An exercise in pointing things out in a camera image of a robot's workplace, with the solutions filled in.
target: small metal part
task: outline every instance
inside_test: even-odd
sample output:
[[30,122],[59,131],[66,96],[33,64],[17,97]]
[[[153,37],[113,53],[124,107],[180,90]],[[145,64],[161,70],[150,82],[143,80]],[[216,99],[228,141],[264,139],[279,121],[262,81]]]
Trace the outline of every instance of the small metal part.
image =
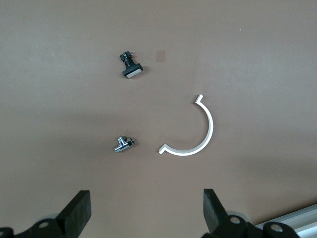
[[271,225],[271,229],[275,232],[283,232],[283,228],[279,226],[278,224]]
[[119,142],[119,145],[114,149],[116,153],[119,153],[122,150],[125,150],[130,146],[134,145],[134,139],[131,137],[124,139],[123,136],[120,136],[117,140]]
[[233,223],[233,224],[240,224],[240,219],[237,218],[237,217],[231,217],[230,218],[230,221]]

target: screw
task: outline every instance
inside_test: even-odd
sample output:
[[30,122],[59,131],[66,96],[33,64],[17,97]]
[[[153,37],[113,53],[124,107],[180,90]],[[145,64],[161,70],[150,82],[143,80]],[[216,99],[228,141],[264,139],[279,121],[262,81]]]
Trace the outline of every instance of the screw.
[[281,226],[279,226],[278,224],[273,224],[271,225],[271,229],[275,232],[283,232],[283,229]]
[[237,217],[231,217],[231,218],[230,218],[230,221],[231,221],[233,224],[240,224],[240,219],[237,218]]

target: curved metal bracket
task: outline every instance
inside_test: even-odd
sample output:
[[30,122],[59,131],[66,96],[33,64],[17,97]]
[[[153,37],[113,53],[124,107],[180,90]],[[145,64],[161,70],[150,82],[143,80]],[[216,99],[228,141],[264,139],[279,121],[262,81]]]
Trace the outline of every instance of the curved metal bracket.
[[201,103],[202,98],[203,98],[203,95],[201,95],[201,94],[198,95],[195,103],[197,105],[201,106],[201,108],[205,111],[205,113],[207,114],[207,117],[208,117],[209,129],[208,129],[208,132],[207,132],[205,139],[198,146],[196,146],[195,148],[190,149],[190,150],[176,150],[176,149],[173,149],[172,147],[168,146],[167,144],[164,144],[158,151],[160,154],[162,154],[164,151],[166,151],[168,153],[171,153],[173,155],[178,155],[178,156],[193,155],[193,154],[198,153],[202,149],[204,149],[205,146],[209,143],[211,136],[212,136],[212,132],[213,132],[213,120],[212,120],[212,117],[211,117],[209,110],[206,108],[206,106],[204,104]]

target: white semicircular bracket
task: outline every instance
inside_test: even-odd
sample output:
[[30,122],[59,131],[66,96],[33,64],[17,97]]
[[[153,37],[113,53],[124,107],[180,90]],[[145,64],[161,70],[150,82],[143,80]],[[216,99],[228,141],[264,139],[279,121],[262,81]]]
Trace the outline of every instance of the white semicircular bracket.
[[166,151],[170,154],[178,155],[178,156],[193,155],[193,154],[198,153],[202,149],[204,149],[206,147],[206,145],[209,143],[211,136],[212,136],[212,132],[213,132],[213,120],[212,120],[212,117],[211,117],[209,110],[206,108],[206,106],[204,104],[201,103],[202,98],[203,98],[203,95],[201,95],[201,94],[198,95],[195,103],[205,111],[205,113],[207,114],[207,117],[208,117],[209,128],[208,128],[208,132],[207,132],[205,139],[198,146],[196,146],[195,148],[190,149],[190,150],[176,150],[176,149],[170,147],[169,145],[164,144],[158,151],[160,154],[162,154],[164,151]]

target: chrome fitting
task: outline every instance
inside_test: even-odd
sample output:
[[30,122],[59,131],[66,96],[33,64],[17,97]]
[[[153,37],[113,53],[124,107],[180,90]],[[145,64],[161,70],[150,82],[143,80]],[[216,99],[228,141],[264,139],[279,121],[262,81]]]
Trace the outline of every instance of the chrome fitting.
[[123,136],[121,136],[117,140],[119,142],[119,145],[114,149],[116,153],[121,152],[122,150],[125,150],[134,145],[134,139],[131,137],[124,139]]

